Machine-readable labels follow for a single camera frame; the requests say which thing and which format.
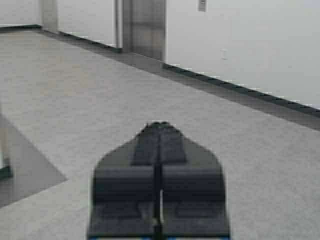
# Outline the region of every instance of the wall switch plate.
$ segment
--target wall switch plate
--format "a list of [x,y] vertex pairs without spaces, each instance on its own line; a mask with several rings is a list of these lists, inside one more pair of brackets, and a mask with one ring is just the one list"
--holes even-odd
[[198,10],[200,12],[205,12],[207,7],[207,0],[199,0]]

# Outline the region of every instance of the electrical outlet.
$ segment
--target electrical outlet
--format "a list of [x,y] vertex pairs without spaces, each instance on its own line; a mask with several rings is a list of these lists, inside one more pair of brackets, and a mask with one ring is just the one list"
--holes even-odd
[[228,60],[228,50],[224,48],[221,50],[222,50],[222,60]]

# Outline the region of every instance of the gray floor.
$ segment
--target gray floor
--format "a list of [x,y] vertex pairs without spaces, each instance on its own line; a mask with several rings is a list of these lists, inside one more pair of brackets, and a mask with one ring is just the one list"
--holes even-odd
[[320,239],[319,118],[62,36],[2,33],[0,56],[3,114],[68,179],[0,208],[0,239],[84,240],[92,169],[153,120],[219,157],[233,239]]

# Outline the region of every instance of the white wall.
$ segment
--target white wall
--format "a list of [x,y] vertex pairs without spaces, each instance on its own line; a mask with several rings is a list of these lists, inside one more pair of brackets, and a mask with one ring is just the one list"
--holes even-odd
[[40,0],[0,0],[0,28],[42,25]]
[[115,0],[58,0],[57,6],[59,31],[116,47]]
[[167,0],[165,62],[320,109],[320,1]]

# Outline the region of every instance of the hallway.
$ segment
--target hallway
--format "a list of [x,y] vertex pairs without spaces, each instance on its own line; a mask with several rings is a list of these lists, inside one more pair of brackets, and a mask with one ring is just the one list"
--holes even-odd
[[0,55],[3,114],[67,178],[0,208],[0,239],[84,240],[95,164],[158,120],[219,158],[235,240],[320,238],[319,118],[39,30]]

